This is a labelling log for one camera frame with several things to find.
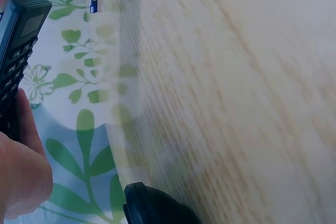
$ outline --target tablecloth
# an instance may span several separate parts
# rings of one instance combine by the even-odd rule
[[[123,191],[114,165],[103,113],[113,75],[135,74],[131,65],[116,71],[100,55],[113,43],[113,28],[89,32],[87,0],[50,0],[46,20],[21,87],[33,109],[38,132],[54,173],[49,201],[32,214],[6,223],[126,223]],[[116,82],[114,93],[127,85]]]

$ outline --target black calculator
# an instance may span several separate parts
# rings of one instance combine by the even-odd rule
[[[52,3],[9,0],[0,21],[0,131],[19,141],[16,96]]]

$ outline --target black plastic object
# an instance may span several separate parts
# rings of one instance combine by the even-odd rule
[[[128,224],[201,224],[187,206],[142,182],[127,185],[124,193]]]
[[[0,22],[0,131],[16,141],[18,86],[51,6],[47,0],[9,0]]]

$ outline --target wooden surface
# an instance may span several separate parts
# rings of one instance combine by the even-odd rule
[[[109,127],[123,186],[205,224],[336,223],[336,0],[103,4],[107,60],[139,68]]]

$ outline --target flower print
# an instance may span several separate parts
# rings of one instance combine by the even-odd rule
[[[54,84],[45,81],[50,69],[50,66],[35,65],[33,68],[28,66],[24,72],[25,76],[22,85],[32,109],[39,107],[43,102],[44,96],[50,95],[54,91]]]

